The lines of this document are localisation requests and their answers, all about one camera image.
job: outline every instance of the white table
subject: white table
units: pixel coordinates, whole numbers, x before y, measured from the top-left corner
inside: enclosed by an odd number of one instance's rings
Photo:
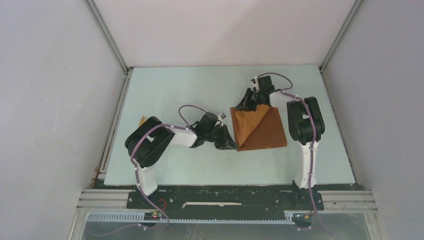
[[[335,117],[318,67],[285,66],[211,66],[135,68],[120,116],[105,185],[136,183],[134,166],[124,146],[142,116],[156,116],[164,123],[184,126],[178,108],[185,104],[206,111],[225,113],[224,123],[234,139],[230,107],[235,107],[251,87],[255,75],[266,72],[283,74],[293,81],[289,92],[318,99],[325,123],[325,133],[316,155],[318,184],[355,182]],[[272,76],[276,88],[289,86],[285,79]],[[200,120],[198,109],[184,108],[189,123]],[[206,142],[198,148],[170,145],[157,162],[159,185],[271,185],[291,184],[297,170],[297,147],[289,134],[287,113],[280,111],[287,137],[287,147],[252,151],[217,150]]]

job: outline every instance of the cloth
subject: cloth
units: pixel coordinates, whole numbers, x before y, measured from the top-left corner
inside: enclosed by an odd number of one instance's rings
[[[230,110],[237,151],[287,146],[278,108],[261,104],[256,111],[236,111],[234,107]]]

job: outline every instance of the light blue tabletop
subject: light blue tabletop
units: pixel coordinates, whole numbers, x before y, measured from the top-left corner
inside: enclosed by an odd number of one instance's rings
[[[184,126],[178,108],[191,104],[206,111],[225,113],[224,123],[234,139],[230,107],[242,99],[251,79],[266,72],[290,78],[289,92],[318,99],[325,133],[316,153],[315,176],[318,184],[351,184],[354,176],[343,146],[324,83],[316,65],[284,66],[209,66],[209,67],[140,67],[135,68],[120,116],[105,185],[134,185],[134,166],[124,146],[142,116],[156,116],[163,123]],[[276,88],[289,83],[272,76]],[[198,109],[182,111],[189,123],[200,120]],[[297,170],[297,146],[291,139],[287,113],[280,111],[287,147],[240,151],[217,150],[212,142],[198,148],[170,145],[157,162],[159,185],[269,185],[291,184]]]

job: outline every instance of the gray floor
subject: gray floor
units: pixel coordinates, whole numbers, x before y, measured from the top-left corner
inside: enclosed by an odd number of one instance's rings
[[[133,226],[114,234],[95,237],[93,233],[107,234],[123,226],[124,222],[89,222],[83,240],[369,240],[368,228],[362,214],[322,214],[327,228],[334,237],[321,230],[297,231],[288,224],[171,224],[163,230],[146,230]],[[319,226],[318,219],[313,226]]]

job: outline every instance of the brown cloth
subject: brown cloth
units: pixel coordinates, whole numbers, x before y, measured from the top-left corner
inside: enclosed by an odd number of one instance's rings
[[[231,118],[237,151],[287,146],[278,108],[261,104],[256,111],[236,111],[231,107]]]

